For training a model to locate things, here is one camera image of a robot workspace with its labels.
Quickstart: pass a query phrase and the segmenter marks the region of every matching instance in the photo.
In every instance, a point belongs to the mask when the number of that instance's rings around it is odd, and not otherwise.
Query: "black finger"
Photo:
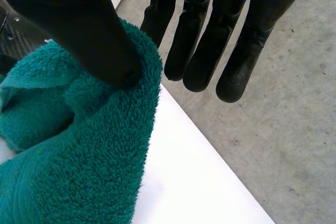
[[[238,101],[277,20],[295,0],[251,0],[238,42],[217,84],[217,96]]]
[[[214,0],[209,23],[183,77],[193,92],[208,86],[246,0]]]
[[[140,59],[110,0],[7,0],[65,48],[93,76],[128,87]]]
[[[176,0],[151,0],[145,10],[140,29],[160,46],[167,26],[174,14]]]
[[[193,55],[210,0],[185,0],[183,12],[168,54],[164,72],[168,79],[179,81]]]

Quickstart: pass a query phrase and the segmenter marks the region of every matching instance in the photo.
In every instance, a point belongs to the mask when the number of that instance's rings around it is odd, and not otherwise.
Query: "fluffy towel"
[[[161,61],[123,23],[142,78],[120,90],[88,75],[56,43],[0,85],[0,132],[18,152],[0,165],[0,223],[130,223],[158,103]]]

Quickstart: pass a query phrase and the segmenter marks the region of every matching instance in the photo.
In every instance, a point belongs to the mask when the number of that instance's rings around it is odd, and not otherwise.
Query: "green towel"
[[[87,74],[55,42],[0,85],[0,133],[20,152],[0,165],[0,223],[130,223],[158,104],[156,47],[123,22],[142,78],[121,90]]]

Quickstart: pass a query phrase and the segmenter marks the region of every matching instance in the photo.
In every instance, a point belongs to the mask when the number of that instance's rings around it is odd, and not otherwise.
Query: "gray floor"
[[[140,26],[148,3],[123,0],[118,13]],[[164,61],[182,4],[160,47]],[[166,78],[163,84],[275,223],[334,224],[336,0],[297,0],[272,32],[242,99],[226,104],[215,87],[246,7],[207,90],[191,93]]]

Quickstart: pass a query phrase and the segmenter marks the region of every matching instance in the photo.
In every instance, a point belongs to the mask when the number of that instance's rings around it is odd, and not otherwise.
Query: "white table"
[[[133,224],[274,223],[164,87],[136,203]]]

